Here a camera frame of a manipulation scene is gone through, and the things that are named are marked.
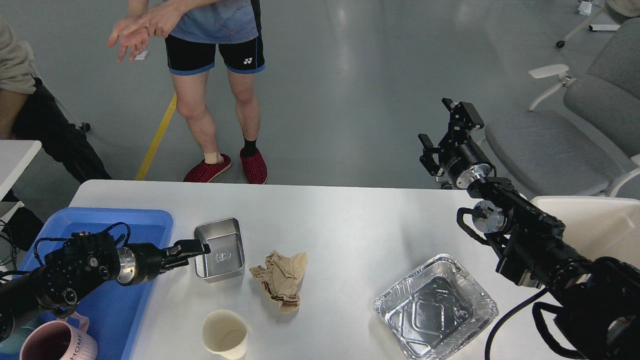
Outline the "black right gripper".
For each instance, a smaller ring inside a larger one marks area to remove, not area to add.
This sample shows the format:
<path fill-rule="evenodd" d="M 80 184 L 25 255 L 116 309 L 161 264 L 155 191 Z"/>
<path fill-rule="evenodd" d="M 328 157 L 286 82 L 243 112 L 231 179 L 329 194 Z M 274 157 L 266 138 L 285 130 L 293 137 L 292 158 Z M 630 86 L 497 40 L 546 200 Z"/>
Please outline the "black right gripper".
<path fill-rule="evenodd" d="M 464 190 L 475 180 L 496 174 L 496 167 L 471 139 L 472 132 L 483 129 L 485 123 L 473 104 L 442 98 L 449 111 L 448 134 L 444 144 L 435 146 L 426 133 L 419 133 L 423 150 L 420 163 L 436 178 L 442 190 Z"/>

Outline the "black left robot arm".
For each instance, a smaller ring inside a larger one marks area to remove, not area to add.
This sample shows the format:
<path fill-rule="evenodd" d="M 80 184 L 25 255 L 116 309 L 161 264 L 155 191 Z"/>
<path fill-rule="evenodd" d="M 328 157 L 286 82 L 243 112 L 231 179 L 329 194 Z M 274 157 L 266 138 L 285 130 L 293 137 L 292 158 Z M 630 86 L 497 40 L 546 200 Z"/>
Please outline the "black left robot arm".
<path fill-rule="evenodd" d="M 130 226 L 114 237 L 111 231 L 117 226 L 114 223 L 100 232 L 74 232 L 59 238 L 61 247 L 44 257 L 39 254 L 39 244 L 56 239 L 42 237 L 33 244 L 32 254 L 38 262 L 35 269 L 2 272 L 2 278 L 12 279 L 0 287 L 1 340 L 41 313 L 50 312 L 59 319 L 70 316 L 81 300 L 108 281 L 124 287 L 148 283 L 211 252 L 199 239 L 181 239 L 166 248 L 131 243 Z"/>

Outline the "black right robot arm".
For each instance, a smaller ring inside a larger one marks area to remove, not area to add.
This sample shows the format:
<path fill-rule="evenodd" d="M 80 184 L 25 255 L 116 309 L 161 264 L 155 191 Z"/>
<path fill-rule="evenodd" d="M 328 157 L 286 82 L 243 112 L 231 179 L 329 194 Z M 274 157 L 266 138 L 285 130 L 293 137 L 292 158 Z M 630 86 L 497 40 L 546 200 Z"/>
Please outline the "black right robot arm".
<path fill-rule="evenodd" d="M 565 224 L 523 197 L 495 166 L 471 133 L 484 126 L 469 102 L 443 98 L 448 131 L 438 146 L 418 135 L 419 160 L 437 178 L 464 190 L 478 203 L 459 208 L 457 225 L 498 257 L 496 272 L 518 286 L 542 287 L 557 305 L 533 296 L 535 327 L 548 348 L 576 360 L 639 358 L 640 275 L 611 256 L 590 260 L 563 241 Z"/>

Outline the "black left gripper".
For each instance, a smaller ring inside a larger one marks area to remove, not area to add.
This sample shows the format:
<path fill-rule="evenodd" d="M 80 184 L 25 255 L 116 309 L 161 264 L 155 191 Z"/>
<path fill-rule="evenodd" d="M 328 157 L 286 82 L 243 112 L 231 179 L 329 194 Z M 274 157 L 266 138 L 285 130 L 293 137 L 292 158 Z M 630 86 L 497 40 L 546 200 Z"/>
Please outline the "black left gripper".
<path fill-rule="evenodd" d="M 152 243 L 133 243 L 118 248 L 117 283 L 133 286 L 155 280 L 160 273 L 189 265 L 193 256 L 208 255 L 211 248 L 199 239 L 180 239 L 167 249 Z"/>

